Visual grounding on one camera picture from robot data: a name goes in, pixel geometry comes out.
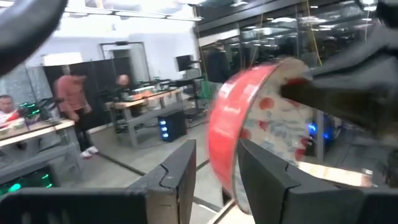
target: glass wall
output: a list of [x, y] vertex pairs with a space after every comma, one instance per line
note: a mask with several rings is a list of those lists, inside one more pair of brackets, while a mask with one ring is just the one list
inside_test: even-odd
[[297, 14], [300, 32], [299, 58], [313, 67], [361, 40], [366, 40], [378, 21], [371, 11], [362, 11], [354, 1], [324, 8], [303, 7]]
[[362, 11], [354, 1], [325, 7], [296, 6], [295, 14], [262, 16], [241, 28], [242, 68], [276, 57], [293, 56], [314, 67], [371, 33], [377, 20], [373, 8]]

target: white sneaker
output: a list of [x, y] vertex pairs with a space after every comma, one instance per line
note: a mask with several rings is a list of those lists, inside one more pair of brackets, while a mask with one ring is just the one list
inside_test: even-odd
[[98, 149], [95, 148], [95, 146], [89, 147], [86, 151], [88, 151], [90, 154], [96, 154], [96, 153], [98, 153]]
[[89, 159], [92, 157], [92, 155], [88, 151], [84, 151], [80, 153], [80, 157], [82, 157], [83, 159]]

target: wooden board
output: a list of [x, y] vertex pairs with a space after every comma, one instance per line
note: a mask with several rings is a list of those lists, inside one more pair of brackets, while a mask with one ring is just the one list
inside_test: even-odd
[[128, 108], [131, 106], [143, 104], [143, 103], [145, 103], [146, 100], [156, 100], [156, 99], [166, 97], [166, 96], [171, 96], [172, 94], [180, 93], [180, 92], [181, 92], [181, 90], [177, 89], [177, 90], [172, 90], [172, 91], [166, 91], [165, 93], [161, 93], [161, 94], [153, 93], [152, 95], [147, 96], [146, 99], [143, 99], [143, 100], [135, 100], [133, 102], [122, 102], [122, 103], [113, 103], [113, 104], [107, 103], [107, 106], [110, 107], [113, 105], [116, 109], [123, 109], [123, 108]]
[[231, 201], [212, 218], [208, 224], [256, 224], [253, 216], [243, 213], [234, 201]]
[[372, 187], [372, 177], [367, 174], [307, 162], [299, 162], [298, 168], [320, 179], [355, 187]]
[[44, 121], [39, 121], [35, 124], [30, 125], [29, 130], [26, 127], [23, 127], [21, 129], [10, 129], [7, 134], [0, 136], [0, 147], [15, 143], [15, 142], [20, 142], [20, 141], [23, 141], [26, 139], [34, 138], [37, 136], [41, 136], [43, 134], [51, 133], [56, 130], [68, 128], [75, 124], [75, 122], [68, 120], [68, 119], [63, 119], [60, 122], [61, 122], [61, 124], [52, 126], [51, 124], [48, 124]]

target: workbench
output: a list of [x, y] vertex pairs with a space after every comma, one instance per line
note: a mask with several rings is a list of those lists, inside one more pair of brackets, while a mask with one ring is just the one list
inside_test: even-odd
[[40, 151], [38, 148], [28, 147], [25, 152], [27, 156], [11, 157], [7, 160], [4, 167], [0, 169], [0, 178], [12, 172], [17, 172], [32, 164], [39, 164], [51, 161], [58, 157], [64, 157], [65, 162], [70, 164], [76, 172], [76, 175], [82, 179], [82, 161], [79, 156], [80, 147], [77, 141], [76, 133], [73, 128], [74, 122], [68, 119], [62, 119], [57, 124], [50, 124], [44, 121], [39, 121], [28, 127], [24, 126], [19, 129], [11, 128], [8, 133], [0, 135], [0, 151], [5, 151], [8, 146], [12, 146], [17, 142], [27, 141], [28, 139], [43, 136], [44, 134], [57, 132], [60, 136], [61, 142], [55, 147]]
[[[171, 97], [173, 95], [175, 96], [177, 102], [166, 106], [164, 103], [164, 98]], [[131, 116], [130, 107], [143, 105], [152, 100], [159, 101], [159, 104], [160, 104], [159, 110], [148, 111], [148, 112], [146, 112], [138, 117], [135, 117], [135, 118], [133, 118]], [[156, 118], [156, 117], [158, 117], [162, 114], [168, 113], [170, 111], [177, 110], [177, 109], [181, 109], [181, 110], [183, 109], [180, 89], [152, 93], [150, 95], [145, 96], [144, 98], [136, 99], [131, 102], [107, 103], [107, 107], [110, 110], [111, 119], [112, 119], [112, 123], [114, 124], [113, 125], [114, 127], [116, 127], [116, 123], [117, 123], [116, 111], [117, 110], [123, 111], [123, 116], [124, 116], [124, 119], [126, 120], [127, 128], [129, 131], [129, 138], [130, 138], [133, 146], [139, 145], [138, 140], [137, 140], [137, 133], [136, 133], [136, 130], [134, 129], [134, 127], [136, 125], [145, 123], [149, 119]]]

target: white wall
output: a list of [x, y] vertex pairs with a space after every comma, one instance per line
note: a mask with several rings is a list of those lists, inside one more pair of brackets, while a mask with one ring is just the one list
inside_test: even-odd
[[[112, 23], [118, 20], [118, 31], [109, 31]], [[46, 43], [27, 61], [34, 67], [42, 63], [42, 56], [67, 52], [80, 52], [84, 62], [102, 60], [101, 43], [115, 41], [143, 42], [150, 77], [178, 79], [175, 57], [193, 55], [198, 58], [198, 49], [193, 35], [193, 22], [165, 19], [131, 18], [120, 21], [119, 17], [92, 16], [86, 19], [64, 19], [61, 31], [54, 33]], [[111, 58], [111, 50], [127, 49], [127, 46], [104, 46], [106, 58]]]

